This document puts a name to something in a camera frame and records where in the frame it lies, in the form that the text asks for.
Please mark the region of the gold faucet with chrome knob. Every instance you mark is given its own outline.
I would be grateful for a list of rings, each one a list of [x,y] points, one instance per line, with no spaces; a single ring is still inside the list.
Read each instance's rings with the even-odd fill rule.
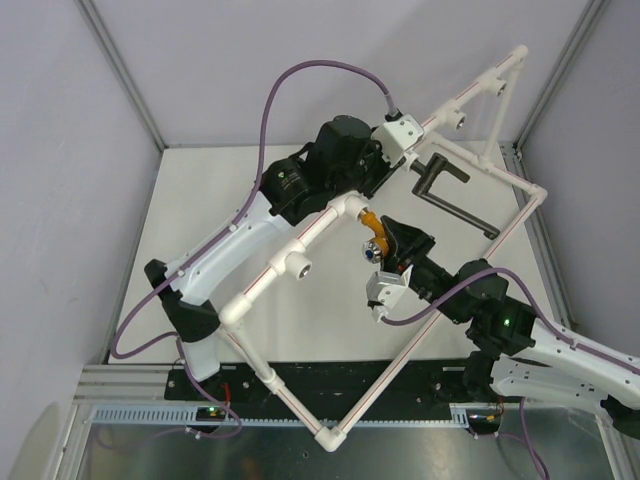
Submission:
[[[381,263],[390,251],[389,240],[381,221],[374,212],[367,208],[359,213],[358,219],[373,233],[372,238],[363,244],[364,258],[372,264]]]

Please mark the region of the white PVC pipe frame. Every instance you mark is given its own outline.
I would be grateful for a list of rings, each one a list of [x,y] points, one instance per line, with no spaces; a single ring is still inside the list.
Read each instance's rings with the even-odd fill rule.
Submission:
[[[480,172],[515,187],[529,195],[529,201],[510,221],[507,228],[484,253],[490,259],[507,239],[522,226],[547,197],[547,191],[518,177],[506,170],[495,166],[489,159],[497,136],[504,123],[505,114],[511,96],[523,68],[528,48],[524,45],[515,47],[497,65],[487,69],[479,75],[472,84],[452,99],[447,100],[422,124],[423,137],[408,148],[405,156],[411,160],[415,157],[414,150],[423,142],[433,143],[466,161]],[[490,134],[485,141],[484,150],[475,154],[436,134],[434,131],[442,125],[450,125],[458,129],[463,123],[461,107],[481,92],[490,91],[501,97],[500,105],[493,122]],[[366,204],[354,193],[348,193],[331,201],[297,237],[283,246],[268,262],[266,269],[248,286],[238,293],[222,309],[221,320],[222,337],[252,368],[259,380],[267,389],[278,397],[286,407],[302,422],[314,435],[315,441],[327,452],[336,451],[347,438],[348,433],[373,405],[375,400],[384,392],[389,384],[408,363],[410,356],[420,346],[429,333],[431,327],[438,323],[441,315],[433,313],[427,317],[426,323],[417,331],[413,338],[400,353],[391,361],[380,377],[374,381],[365,394],[356,402],[338,425],[329,428],[323,425],[308,408],[296,398],[288,389],[268,362],[255,349],[252,340],[246,333],[243,324],[244,316],[250,311],[253,303],[274,281],[284,273],[298,274],[306,267],[306,252],[313,241],[342,216],[347,215],[358,219]]]

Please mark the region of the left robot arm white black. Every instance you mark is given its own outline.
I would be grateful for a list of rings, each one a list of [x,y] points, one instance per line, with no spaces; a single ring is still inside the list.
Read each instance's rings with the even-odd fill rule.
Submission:
[[[220,320],[210,301],[219,284],[260,246],[324,210],[334,198],[350,191],[372,198],[422,135],[407,116],[378,128],[337,116],[321,126],[314,141],[264,171],[251,205],[241,210],[237,223],[204,242],[202,256],[189,252],[171,263],[152,259],[145,265],[178,333],[191,370],[186,382],[190,391],[209,399],[221,389],[214,339]]]

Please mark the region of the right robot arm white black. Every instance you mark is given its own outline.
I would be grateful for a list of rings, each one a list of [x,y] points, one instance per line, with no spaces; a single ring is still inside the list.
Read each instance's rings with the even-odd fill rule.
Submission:
[[[382,217],[381,225],[388,243],[381,273],[400,280],[428,304],[405,324],[438,312],[465,325],[465,335],[476,347],[461,378],[469,398],[566,399],[638,438],[638,358],[546,318],[514,272],[480,258],[450,274],[429,257],[435,245],[431,235],[389,216]]]

